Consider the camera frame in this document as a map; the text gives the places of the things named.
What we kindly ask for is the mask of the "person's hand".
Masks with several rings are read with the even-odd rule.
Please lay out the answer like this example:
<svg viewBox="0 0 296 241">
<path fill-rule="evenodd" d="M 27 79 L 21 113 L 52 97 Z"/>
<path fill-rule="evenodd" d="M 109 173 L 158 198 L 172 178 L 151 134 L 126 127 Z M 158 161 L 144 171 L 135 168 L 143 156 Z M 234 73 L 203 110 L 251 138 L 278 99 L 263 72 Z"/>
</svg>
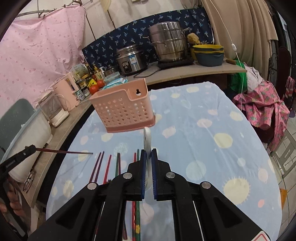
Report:
<svg viewBox="0 0 296 241">
<path fill-rule="evenodd" d="M 24 217 L 25 213 L 23 207 L 20 204 L 19 196 L 17 195 L 17 185 L 13 178 L 8 178 L 8 187 L 9 190 L 6 192 L 7 197 L 10 201 L 10 207 L 13 209 L 14 213 L 19 217 Z"/>
</svg>

